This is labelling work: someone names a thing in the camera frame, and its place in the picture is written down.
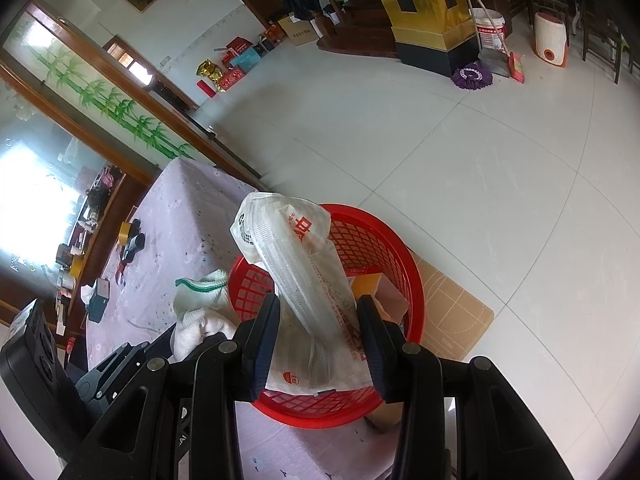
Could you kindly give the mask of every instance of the red circular logo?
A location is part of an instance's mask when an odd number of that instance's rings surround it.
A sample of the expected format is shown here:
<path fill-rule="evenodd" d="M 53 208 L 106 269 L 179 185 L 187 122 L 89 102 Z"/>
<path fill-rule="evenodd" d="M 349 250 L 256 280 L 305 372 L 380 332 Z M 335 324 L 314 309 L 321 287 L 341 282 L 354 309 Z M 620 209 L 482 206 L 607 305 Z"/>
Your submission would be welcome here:
<path fill-rule="evenodd" d="M 298 378 L 291 372 L 284 372 L 282 376 L 284 377 L 284 380 L 289 384 L 298 384 L 300 382 Z"/>

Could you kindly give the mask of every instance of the black base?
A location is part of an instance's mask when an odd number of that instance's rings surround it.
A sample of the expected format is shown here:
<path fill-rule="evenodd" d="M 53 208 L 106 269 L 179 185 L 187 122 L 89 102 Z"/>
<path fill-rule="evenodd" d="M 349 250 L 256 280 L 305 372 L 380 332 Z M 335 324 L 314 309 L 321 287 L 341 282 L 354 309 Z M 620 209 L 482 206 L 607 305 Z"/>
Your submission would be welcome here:
<path fill-rule="evenodd" d="M 396 47 L 400 61 L 405 65 L 417 66 L 447 77 L 451 77 L 455 69 L 474 62 L 478 59 L 479 53 L 478 40 L 475 36 L 448 52 L 397 41 Z"/>

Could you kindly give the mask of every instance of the window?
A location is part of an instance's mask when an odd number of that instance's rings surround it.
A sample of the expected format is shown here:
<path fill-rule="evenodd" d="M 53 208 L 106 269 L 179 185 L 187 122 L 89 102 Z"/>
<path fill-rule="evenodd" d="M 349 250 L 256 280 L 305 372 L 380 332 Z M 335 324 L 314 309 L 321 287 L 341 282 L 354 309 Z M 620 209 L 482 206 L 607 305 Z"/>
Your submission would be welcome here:
<path fill-rule="evenodd" d="M 117 59 L 144 86 L 149 86 L 152 83 L 154 75 L 145 68 L 145 61 L 120 38 L 117 36 L 113 38 L 105 46 L 105 49 L 111 57 Z"/>

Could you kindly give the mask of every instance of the white bucket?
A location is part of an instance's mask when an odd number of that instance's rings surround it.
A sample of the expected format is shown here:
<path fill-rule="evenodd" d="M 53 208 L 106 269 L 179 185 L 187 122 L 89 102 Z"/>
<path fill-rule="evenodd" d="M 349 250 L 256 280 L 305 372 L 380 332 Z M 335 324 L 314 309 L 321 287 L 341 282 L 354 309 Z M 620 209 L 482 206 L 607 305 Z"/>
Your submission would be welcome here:
<path fill-rule="evenodd" d="M 483 9 L 473 8 L 473 14 L 476 19 L 476 27 L 478 27 L 478 33 L 480 34 L 480 43 L 483 48 L 492 48 L 494 50 L 502 50 L 502 43 L 498 34 L 495 33 L 495 29 L 491 25 L 491 21 L 486 16 Z M 495 28 L 498 29 L 498 33 L 504 41 L 504 16 L 497 10 L 487 9 L 489 16 L 494 20 Z"/>

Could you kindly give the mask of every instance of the broom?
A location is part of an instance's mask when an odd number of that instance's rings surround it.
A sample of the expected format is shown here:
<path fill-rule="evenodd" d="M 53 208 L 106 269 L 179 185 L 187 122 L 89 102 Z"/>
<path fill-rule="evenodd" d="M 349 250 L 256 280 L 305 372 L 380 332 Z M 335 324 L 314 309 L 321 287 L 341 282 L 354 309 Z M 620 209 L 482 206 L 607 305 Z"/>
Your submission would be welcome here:
<path fill-rule="evenodd" d="M 495 26 L 494 20 L 492 20 L 491 16 L 489 16 L 489 12 L 486 10 L 484 3 L 482 3 L 482 0 L 477 0 L 477 1 L 482 7 L 482 10 L 484 10 L 484 13 L 486 14 L 487 18 L 491 22 L 491 26 L 494 28 L 495 33 L 498 36 L 500 43 L 502 44 L 502 48 L 504 49 L 506 55 L 508 56 L 509 73 L 511 77 L 513 77 L 516 81 L 524 83 L 524 72 L 522 71 L 522 62 L 520 60 L 520 56 L 518 56 L 518 54 L 516 54 L 515 52 L 509 51 L 507 44 L 504 42 L 502 36 L 498 33 L 498 28 Z M 471 15 L 473 15 L 473 9 L 470 8 L 469 11 L 471 12 Z"/>

